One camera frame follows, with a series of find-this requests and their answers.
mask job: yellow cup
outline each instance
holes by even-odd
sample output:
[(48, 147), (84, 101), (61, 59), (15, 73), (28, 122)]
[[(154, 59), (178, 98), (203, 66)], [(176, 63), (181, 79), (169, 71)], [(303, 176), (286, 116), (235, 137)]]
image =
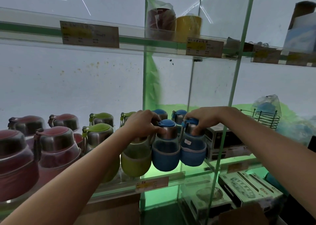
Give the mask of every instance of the yellow cup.
[(198, 37), (202, 26), (202, 18), (188, 15), (180, 16), (176, 20), (176, 41), (186, 43), (188, 37)]

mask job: left arm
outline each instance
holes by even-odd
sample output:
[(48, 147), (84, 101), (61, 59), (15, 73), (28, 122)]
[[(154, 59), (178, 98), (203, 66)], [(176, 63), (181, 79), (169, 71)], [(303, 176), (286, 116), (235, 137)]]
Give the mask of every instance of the left arm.
[(136, 137), (148, 136), (162, 128), (149, 111), (139, 111), (126, 124), (83, 158), (39, 189), (15, 209), (1, 225), (71, 225), (100, 184), (106, 170)]

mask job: blue lid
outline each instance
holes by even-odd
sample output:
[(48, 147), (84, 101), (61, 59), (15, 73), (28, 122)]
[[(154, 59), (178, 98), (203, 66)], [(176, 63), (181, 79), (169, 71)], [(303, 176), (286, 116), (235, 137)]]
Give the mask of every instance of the blue lid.
[(186, 127), (187, 123), (198, 125), (198, 119), (195, 119), (195, 118), (186, 119), (185, 121), (182, 122), (181, 126)]
[(163, 119), (162, 121), (158, 122), (158, 126), (160, 127), (173, 127), (176, 123), (171, 119)]
[(163, 109), (156, 109), (156, 110), (153, 110), (152, 112), (155, 112), (157, 115), (163, 115), (163, 114), (167, 113)]
[(177, 110), (177, 111), (176, 111), (176, 114), (177, 114), (177, 115), (186, 115), (186, 114), (187, 114), (187, 111), (186, 111), (186, 110), (183, 110), (183, 109), (180, 109), (180, 110)]

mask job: right arm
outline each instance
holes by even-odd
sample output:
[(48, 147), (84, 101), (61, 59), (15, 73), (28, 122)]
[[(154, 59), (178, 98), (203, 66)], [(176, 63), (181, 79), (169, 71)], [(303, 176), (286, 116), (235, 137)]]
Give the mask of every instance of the right arm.
[(194, 132), (218, 123), (224, 124), (316, 218), (316, 153), (258, 123), (234, 107), (201, 107), (187, 113), (184, 119), (187, 118), (199, 119)]

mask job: left hand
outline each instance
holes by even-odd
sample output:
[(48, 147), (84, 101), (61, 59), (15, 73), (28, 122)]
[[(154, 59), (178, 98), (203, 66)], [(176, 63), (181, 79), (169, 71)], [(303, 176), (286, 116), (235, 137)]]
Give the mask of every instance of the left hand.
[(123, 127), (128, 130), (134, 138), (146, 137), (154, 133), (164, 134), (166, 130), (152, 124), (152, 122), (154, 123), (160, 120), (155, 112), (139, 110), (128, 118)]

